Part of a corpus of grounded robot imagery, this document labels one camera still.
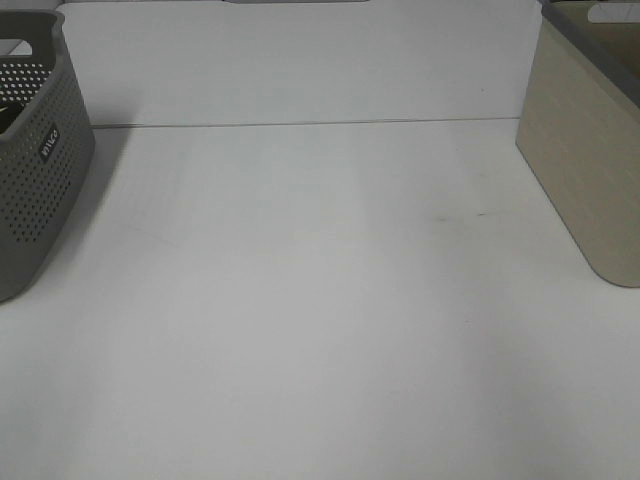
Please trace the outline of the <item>beige plastic storage basket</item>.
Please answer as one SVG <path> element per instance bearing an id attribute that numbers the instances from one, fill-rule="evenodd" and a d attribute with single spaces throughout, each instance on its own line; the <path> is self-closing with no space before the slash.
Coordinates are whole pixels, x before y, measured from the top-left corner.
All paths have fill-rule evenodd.
<path id="1" fill-rule="evenodd" d="M 638 287 L 638 2 L 542 2 L 516 145 L 591 269 Z"/>

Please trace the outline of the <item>grey perforated plastic basket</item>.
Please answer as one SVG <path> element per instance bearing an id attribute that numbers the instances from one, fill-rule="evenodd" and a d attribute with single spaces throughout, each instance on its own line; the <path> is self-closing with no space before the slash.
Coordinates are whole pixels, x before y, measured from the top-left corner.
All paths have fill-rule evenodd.
<path id="1" fill-rule="evenodd" d="M 1 37 L 28 55 L 1 57 L 1 298 L 37 276 L 81 191 L 95 137 L 63 33 L 51 10 L 4 10 Z"/>

